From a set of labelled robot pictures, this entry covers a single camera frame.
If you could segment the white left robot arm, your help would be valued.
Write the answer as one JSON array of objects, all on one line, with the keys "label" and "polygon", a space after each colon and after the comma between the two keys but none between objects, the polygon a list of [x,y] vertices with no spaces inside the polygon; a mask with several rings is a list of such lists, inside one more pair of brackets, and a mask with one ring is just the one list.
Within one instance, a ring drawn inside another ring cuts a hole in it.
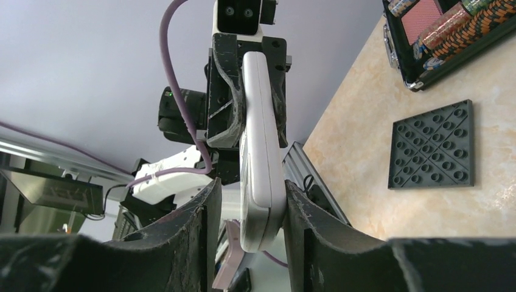
[{"label": "white left robot arm", "polygon": [[216,33],[204,67],[206,90],[181,91],[197,136],[207,147],[212,170],[206,175],[188,172],[190,168],[203,169],[204,159],[187,131],[171,89],[166,87],[159,102],[158,128],[167,140],[187,144],[187,149],[158,162],[140,160],[136,164],[134,177],[143,182],[132,187],[122,205],[141,225],[147,226],[185,204],[212,179],[219,178],[223,185],[239,181],[238,130],[245,118],[233,102],[234,94],[243,88],[242,65],[247,52],[261,52],[267,59],[279,146],[288,145],[285,76],[291,68],[291,57],[286,40],[270,36],[241,40]]}]

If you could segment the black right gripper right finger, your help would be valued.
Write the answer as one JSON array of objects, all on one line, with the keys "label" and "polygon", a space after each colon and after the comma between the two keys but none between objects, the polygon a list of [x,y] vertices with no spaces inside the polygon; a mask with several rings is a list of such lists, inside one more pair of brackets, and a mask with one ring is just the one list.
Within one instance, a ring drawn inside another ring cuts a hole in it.
[{"label": "black right gripper right finger", "polygon": [[285,183],[293,291],[514,291],[514,238],[371,237]]}]

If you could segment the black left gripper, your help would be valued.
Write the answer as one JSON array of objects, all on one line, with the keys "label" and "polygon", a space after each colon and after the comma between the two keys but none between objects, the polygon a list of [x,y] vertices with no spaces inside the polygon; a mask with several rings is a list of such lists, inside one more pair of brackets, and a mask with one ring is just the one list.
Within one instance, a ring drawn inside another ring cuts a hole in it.
[{"label": "black left gripper", "polygon": [[265,36],[261,41],[238,40],[229,33],[212,36],[208,63],[206,142],[211,148],[237,148],[245,127],[246,101],[243,85],[243,56],[261,52],[267,61],[274,115],[280,148],[288,146],[286,135],[287,42]]}]

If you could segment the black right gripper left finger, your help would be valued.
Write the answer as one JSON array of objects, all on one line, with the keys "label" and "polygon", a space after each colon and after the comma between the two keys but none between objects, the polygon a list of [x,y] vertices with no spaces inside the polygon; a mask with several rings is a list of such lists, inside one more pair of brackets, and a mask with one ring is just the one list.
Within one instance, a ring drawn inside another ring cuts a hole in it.
[{"label": "black right gripper left finger", "polygon": [[211,291],[221,181],[120,240],[3,235],[2,291]]}]

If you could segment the white remote control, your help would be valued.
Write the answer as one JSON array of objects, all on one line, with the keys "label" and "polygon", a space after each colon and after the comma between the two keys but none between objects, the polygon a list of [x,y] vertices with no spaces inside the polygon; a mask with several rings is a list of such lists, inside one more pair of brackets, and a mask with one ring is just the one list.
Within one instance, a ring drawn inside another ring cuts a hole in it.
[{"label": "white remote control", "polygon": [[255,253],[274,242],[287,196],[265,54],[247,52],[242,73],[246,117],[239,144],[240,244],[245,252]]}]

